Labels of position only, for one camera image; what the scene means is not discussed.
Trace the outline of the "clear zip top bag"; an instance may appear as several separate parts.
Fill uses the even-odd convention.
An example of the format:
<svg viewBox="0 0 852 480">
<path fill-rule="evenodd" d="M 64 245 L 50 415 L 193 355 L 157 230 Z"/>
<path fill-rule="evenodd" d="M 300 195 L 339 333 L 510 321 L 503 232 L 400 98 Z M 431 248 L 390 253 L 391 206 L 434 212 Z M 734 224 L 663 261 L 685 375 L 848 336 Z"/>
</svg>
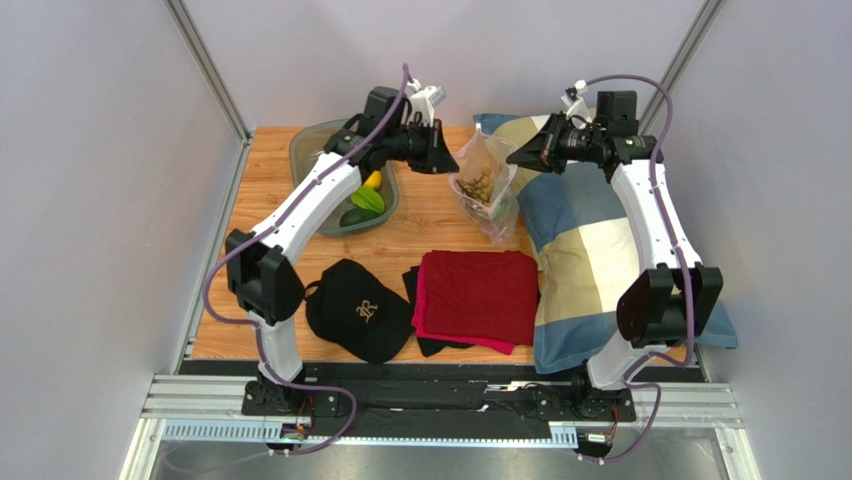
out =
<svg viewBox="0 0 852 480">
<path fill-rule="evenodd" d="M 514 235 L 519 206 L 511 189 L 517 173 L 507 159 L 517 145 L 487 134 L 480 122 L 468 143 L 455 155 L 459 171 L 449 175 L 449 185 L 462 211 L 491 241 L 503 246 Z"/>
</svg>

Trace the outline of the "brown longan bunch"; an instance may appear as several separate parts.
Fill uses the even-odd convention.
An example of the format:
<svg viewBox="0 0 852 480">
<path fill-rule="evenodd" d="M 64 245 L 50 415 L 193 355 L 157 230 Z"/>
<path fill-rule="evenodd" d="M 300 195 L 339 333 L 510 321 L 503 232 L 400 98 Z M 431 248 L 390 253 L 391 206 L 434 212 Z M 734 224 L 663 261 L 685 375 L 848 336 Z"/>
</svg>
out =
<svg viewBox="0 0 852 480">
<path fill-rule="evenodd" d="M 492 170 L 488 167 L 481 168 L 469 177 L 456 179 L 455 185 L 464 196 L 483 205 L 490 204 L 495 189 Z"/>
</svg>

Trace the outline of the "green watermelon toy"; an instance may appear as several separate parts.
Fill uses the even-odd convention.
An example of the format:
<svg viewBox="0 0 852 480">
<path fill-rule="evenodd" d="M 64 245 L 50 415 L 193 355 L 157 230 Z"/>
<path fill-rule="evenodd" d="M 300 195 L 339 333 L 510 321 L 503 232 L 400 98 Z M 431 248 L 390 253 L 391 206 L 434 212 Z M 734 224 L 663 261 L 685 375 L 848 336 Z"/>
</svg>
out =
<svg viewBox="0 0 852 480">
<path fill-rule="evenodd" d="M 514 223 L 517 220 L 518 205 L 514 197 L 503 197 L 496 205 L 494 220 L 499 222 Z"/>
</svg>

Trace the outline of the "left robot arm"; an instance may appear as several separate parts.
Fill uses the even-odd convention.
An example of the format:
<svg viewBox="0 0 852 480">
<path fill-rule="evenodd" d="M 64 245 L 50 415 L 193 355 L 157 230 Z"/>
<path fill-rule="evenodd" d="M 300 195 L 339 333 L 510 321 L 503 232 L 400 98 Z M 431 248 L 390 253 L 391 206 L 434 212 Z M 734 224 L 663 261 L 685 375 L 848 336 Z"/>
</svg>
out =
<svg viewBox="0 0 852 480">
<path fill-rule="evenodd" d="M 338 205 L 389 161 L 424 174 L 458 172 L 435 116 L 444 98 L 442 87 L 414 80 L 399 89 L 374 88 L 362 113 L 325 140 L 293 193 L 250 231 L 227 236 L 227 286 L 253 326 L 261 357 L 246 405 L 291 413 L 310 397 L 293 320 L 305 294 L 295 264 Z"/>
</svg>

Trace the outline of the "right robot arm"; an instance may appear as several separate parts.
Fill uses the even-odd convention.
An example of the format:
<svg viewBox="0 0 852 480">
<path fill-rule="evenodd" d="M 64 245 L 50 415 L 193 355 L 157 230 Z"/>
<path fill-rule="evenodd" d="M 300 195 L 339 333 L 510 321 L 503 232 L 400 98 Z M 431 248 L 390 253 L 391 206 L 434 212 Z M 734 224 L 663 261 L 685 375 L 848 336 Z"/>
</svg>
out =
<svg viewBox="0 0 852 480">
<path fill-rule="evenodd" d="M 568 399 L 578 419 L 616 415 L 630 400 L 635 375 L 655 358 L 683 346 L 692 359 L 723 286 L 692 248 L 672 206 L 661 159 L 661 136 L 644 136 L 633 91 L 601 91 L 594 116 L 582 88 L 567 90 L 568 109 L 552 114 L 508 164 L 562 174 L 581 163 L 599 168 L 622 206 L 638 253 L 638 276 L 615 305 L 617 329 L 572 378 Z"/>
</svg>

